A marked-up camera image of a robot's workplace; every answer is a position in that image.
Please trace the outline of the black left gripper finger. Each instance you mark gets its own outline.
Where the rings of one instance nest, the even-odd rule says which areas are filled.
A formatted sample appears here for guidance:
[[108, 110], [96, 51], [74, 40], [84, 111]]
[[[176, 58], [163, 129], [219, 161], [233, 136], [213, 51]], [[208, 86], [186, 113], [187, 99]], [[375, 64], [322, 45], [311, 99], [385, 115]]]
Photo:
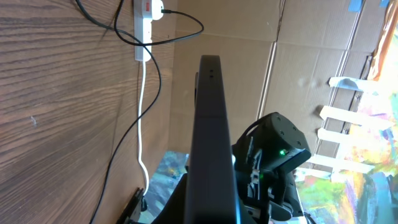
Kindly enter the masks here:
[[243, 204], [239, 204], [239, 215], [241, 224], [257, 224], [255, 220], [250, 216], [248, 210]]

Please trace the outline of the Samsung Galaxy smartphone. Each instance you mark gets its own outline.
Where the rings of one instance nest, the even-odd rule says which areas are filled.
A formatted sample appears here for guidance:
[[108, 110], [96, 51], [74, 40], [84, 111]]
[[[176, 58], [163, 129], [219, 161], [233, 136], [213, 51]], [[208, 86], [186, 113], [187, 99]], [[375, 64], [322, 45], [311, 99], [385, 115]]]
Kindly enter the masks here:
[[184, 222], [240, 222], [221, 62], [217, 55], [204, 55], [200, 60]]

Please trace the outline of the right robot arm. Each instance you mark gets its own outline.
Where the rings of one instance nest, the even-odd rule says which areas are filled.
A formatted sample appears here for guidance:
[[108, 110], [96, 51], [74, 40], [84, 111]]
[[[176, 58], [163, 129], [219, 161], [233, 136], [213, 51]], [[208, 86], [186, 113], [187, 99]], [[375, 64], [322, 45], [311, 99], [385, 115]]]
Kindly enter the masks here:
[[303, 132], [274, 112], [253, 122], [232, 146], [241, 223], [305, 218], [294, 170], [310, 159]]

